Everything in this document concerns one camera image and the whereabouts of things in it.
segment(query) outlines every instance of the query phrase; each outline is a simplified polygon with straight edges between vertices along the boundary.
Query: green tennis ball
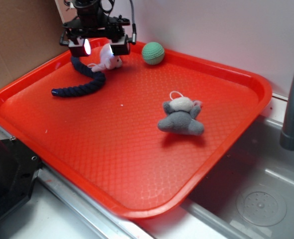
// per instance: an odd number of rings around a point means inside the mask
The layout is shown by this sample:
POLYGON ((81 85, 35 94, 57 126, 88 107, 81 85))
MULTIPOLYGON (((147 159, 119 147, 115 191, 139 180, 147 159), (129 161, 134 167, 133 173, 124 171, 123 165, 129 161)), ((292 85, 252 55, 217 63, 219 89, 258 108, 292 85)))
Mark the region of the green tennis ball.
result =
POLYGON ((142 56, 147 64, 157 65, 163 60, 165 50, 159 43, 150 42, 143 47, 142 56))

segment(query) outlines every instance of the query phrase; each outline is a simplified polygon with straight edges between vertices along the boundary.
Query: sink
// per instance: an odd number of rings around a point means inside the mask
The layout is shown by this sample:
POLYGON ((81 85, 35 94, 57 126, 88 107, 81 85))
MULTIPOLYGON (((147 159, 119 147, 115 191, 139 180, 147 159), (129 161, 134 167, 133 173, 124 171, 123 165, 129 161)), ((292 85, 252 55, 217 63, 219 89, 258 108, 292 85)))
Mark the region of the sink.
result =
POLYGON ((294 151, 281 148, 281 127, 255 120, 188 196, 198 213, 239 238, 294 239, 294 151))

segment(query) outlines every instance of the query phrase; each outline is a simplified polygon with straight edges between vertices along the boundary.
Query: drain cover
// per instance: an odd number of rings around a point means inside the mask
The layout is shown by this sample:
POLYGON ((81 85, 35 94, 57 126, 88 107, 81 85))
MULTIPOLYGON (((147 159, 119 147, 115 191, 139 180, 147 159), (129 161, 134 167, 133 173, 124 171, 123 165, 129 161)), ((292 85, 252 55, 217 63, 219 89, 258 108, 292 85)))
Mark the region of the drain cover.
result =
POLYGON ((247 222, 263 227, 279 223, 287 213, 283 197, 266 186, 242 191, 237 198, 237 209, 247 222))

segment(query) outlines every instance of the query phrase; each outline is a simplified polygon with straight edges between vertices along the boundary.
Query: red tray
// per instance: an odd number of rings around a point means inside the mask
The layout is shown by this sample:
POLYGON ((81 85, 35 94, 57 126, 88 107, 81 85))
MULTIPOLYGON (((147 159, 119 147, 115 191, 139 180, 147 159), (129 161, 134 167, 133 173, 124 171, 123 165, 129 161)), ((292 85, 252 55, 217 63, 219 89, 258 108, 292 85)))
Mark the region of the red tray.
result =
MULTIPOLYGON (((98 63, 104 39, 91 42, 84 64, 98 63)), ((0 90, 0 125, 44 162, 126 218, 161 214, 184 200, 271 99, 253 73, 166 50, 159 65, 142 57, 142 43, 107 71, 106 85, 78 98, 52 88, 84 84, 65 52, 0 90), (203 102, 201 136, 164 133, 162 103, 171 91, 203 102)))

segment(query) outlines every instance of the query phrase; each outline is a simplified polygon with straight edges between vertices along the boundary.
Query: blue rope toy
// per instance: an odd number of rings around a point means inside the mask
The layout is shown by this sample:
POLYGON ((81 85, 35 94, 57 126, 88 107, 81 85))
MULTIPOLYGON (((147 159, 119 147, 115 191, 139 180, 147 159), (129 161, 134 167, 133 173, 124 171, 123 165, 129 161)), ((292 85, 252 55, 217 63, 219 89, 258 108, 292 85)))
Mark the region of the blue rope toy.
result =
POLYGON ((78 96, 85 96, 91 93, 94 93, 101 89, 106 81, 105 74, 98 71, 93 72, 91 68, 84 65, 79 57, 71 57, 72 65, 74 66, 75 70, 80 72, 81 74, 92 78, 93 80, 89 83, 84 85, 74 86, 74 87, 67 87, 67 88, 58 88, 52 89, 52 95, 58 97, 78 97, 78 96))

